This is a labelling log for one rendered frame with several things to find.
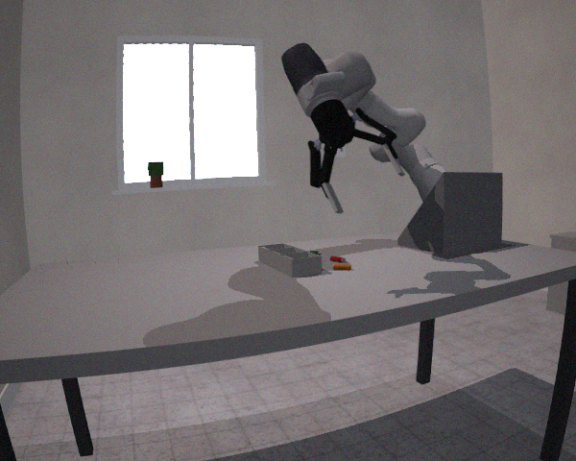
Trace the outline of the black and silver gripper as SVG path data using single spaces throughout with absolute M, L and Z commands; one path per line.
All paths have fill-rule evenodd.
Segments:
M 331 184 L 329 184 L 329 180 L 337 149 L 341 149 L 347 143 L 350 143 L 354 136 L 382 145 L 392 165 L 396 169 L 397 174 L 401 177 L 405 175 L 397 161 L 396 151 L 392 146 L 393 140 L 396 139 L 396 134 L 371 119 L 360 108 L 357 108 L 355 111 L 352 116 L 349 116 L 343 103 L 339 100 L 332 99 L 320 103 L 311 112 L 311 119 L 319 133 L 319 138 L 314 141 L 308 141 L 310 150 L 310 185 L 317 188 L 321 187 L 324 195 L 330 201 L 334 212 L 340 214 L 344 211 Z M 380 132 L 386 134 L 386 136 L 381 137 L 355 129 L 356 120 L 360 122 L 364 120 Z M 322 143 L 325 143 L 325 145 L 324 159 L 321 168 L 320 150 L 322 149 Z

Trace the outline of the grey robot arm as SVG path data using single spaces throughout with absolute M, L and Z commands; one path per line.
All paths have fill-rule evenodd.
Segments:
M 310 117 L 320 103 L 337 99 L 347 111 L 354 114 L 360 108 L 393 131 L 400 139 L 392 142 L 397 161 L 409 174 L 423 202 L 443 172 L 452 172 L 439 166 L 425 147 L 409 145 L 424 129 L 424 116 L 417 109 L 393 108 L 371 92 L 376 78 L 359 52 L 347 49 L 334 59 L 322 61 L 309 44 L 298 43 L 285 51 L 281 60 L 306 116 Z

